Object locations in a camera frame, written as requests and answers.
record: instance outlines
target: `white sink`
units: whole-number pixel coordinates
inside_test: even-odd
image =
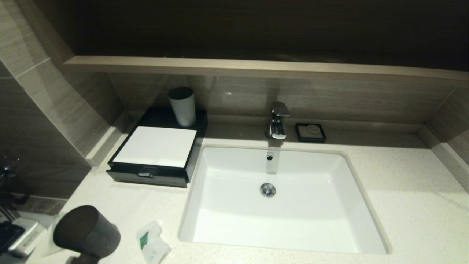
[[[268,154],[274,159],[267,161]],[[275,186],[272,197],[261,194],[267,182]],[[182,241],[387,252],[341,154],[206,147],[190,188]]]

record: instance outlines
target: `soap dish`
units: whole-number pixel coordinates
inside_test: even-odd
[[[324,143],[327,137],[320,124],[296,124],[296,135],[301,142]]]

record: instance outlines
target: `green label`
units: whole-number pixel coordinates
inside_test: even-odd
[[[143,249],[147,242],[148,242],[148,232],[146,232],[144,236],[140,238],[140,249]]]

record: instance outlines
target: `drain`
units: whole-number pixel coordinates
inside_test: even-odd
[[[275,187],[270,183],[264,183],[261,185],[261,194],[265,197],[272,197],[275,195]]]

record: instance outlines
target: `faucet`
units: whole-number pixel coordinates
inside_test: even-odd
[[[284,103],[276,101],[272,102],[269,124],[265,135],[269,139],[285,139],[287,137],[285,131],[284,116],[290,116],[290,112]]]

